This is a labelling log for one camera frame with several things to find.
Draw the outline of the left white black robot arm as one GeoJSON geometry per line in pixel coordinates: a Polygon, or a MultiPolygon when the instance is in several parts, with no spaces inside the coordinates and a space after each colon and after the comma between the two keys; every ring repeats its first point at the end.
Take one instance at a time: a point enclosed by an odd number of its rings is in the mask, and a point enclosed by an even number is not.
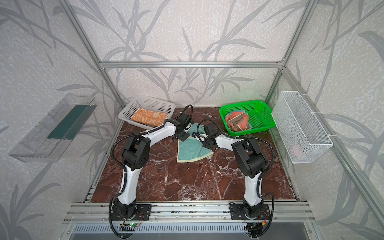
{"type": "Polygon", "coordinates": [[[110,214],[117,214],[124,220],[135,215],[138,180],[142,168],[149,161],[150,148],[168,137],[184,142],[192,125],[192,116],[181,113],[166,119],[159,127],[123,137],[112,146],[111,157],[123,169],[123,178],[119,192],[110,201],[110,214]]]}

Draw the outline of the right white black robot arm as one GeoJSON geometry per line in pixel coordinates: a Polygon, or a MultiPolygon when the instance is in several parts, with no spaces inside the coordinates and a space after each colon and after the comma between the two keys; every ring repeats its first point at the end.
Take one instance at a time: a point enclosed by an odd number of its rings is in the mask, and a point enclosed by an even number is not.
{"type": "Polygon", "coordinates": [[[262,212],[262,178],[275,160],[272,146],[257,137],[233,137],[217,126],[216,123],[203,126],[204,133],[197,132],[197,138],[203,147],[211,150],[217,148],[232,151],[242,174],[245,176],[246,191],[243,199],[243,215],[250,220],[256,219],[262,212]]]}

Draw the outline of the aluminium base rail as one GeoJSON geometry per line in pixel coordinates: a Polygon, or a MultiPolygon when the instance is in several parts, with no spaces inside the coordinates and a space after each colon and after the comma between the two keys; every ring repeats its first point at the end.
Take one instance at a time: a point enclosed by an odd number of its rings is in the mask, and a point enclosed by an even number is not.
{"type": "Polygon", "coordinates": [[[252,224],[269,221],[279,223],[302,223],[307,233],[316,221],[309,204],[293,201],[265,201],[266,206],[255,218],[248,219],[240,201],[197,202],[140,202],[139,212],[130,220],[113,214],[112,224],[108,219],[108,203],[72,204],[58,239],[68,240],[74,234],[197,234],[197,233],[247,233],[252,224]]]}

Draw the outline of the white plastic basket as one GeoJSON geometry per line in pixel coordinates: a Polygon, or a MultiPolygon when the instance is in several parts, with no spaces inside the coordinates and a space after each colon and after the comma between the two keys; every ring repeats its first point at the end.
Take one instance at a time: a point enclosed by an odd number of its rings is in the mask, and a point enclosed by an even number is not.
{"type": "Polygon", "coordinates": [[[151,130],[170,119],[176,105],[147,96],[136,96],[119,113],[118,117],[131,125],[151,130]]]}

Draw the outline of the brown pink striped towel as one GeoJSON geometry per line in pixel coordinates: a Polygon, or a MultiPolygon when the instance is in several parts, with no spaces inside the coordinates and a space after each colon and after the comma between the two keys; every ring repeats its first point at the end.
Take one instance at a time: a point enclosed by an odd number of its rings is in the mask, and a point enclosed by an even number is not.
{"type": "Polygon", "coordinates": [[[244,110],[237,110],[228,113],[225,122],[229,130],[233,132],[243,132],[252,129],[250,116],[244,110]]]}

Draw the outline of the blue yellow towel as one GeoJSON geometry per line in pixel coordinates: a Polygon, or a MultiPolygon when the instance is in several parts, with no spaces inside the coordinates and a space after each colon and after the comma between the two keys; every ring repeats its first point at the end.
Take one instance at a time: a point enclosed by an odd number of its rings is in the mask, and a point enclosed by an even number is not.
{"type": "Polygon", "coordinates": [[[201,143],[198,139],[192,137],[192,134],[196,133],[197,126],[198,124],[195,123],[189,128],[188,133],[190,136],[184,142],[179,140],[177,156],[178,163],[200,161],[214,154],[212,150],[204,148],[203,143],[201,143]]]}

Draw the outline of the orange bunny pattern towel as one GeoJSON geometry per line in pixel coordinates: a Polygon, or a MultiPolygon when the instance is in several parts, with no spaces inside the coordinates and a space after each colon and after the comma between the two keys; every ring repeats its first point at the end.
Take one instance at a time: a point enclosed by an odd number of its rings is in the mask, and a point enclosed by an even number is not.
{"type": "Polygon", "coordinates": [[[158,127],[164,123],[168,116],[167,113],[139,108],[132,116],[132,120],[143,125],[158,127]]]}

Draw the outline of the clear acrylic wall shelf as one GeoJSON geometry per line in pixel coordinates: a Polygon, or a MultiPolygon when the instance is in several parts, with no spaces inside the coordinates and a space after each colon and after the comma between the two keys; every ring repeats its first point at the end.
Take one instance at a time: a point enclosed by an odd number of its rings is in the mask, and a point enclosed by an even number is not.
{"type": "Polygon", "coordinates": [[[94,97],[67,94],[9,156],[24,163],[57,162],[96,107],[94,97]]]}

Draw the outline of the green plastic basket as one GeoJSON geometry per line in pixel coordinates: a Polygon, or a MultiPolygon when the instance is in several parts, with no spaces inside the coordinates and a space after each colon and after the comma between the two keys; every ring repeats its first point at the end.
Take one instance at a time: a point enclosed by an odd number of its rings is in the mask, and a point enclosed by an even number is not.
{"type": "Polygon", "coordinates": [[[225,124],[225,128],[231,136],[243,136],[264,132],[276,126],[272,118],[272,110],[265,102],[260,100],[225,105],[220,108],[220,115],[225,124]],[[236,127],[235,123],[232,124],[233,128],[231,124],[228,123],[230,121],[229,116],[235,114],[236,117],[238,117],[242,113],[248,116],[247,118],[245,115],[246,120],[248,120],[247,128],[242,131],[235,131],[233,130],[236,127]]]}

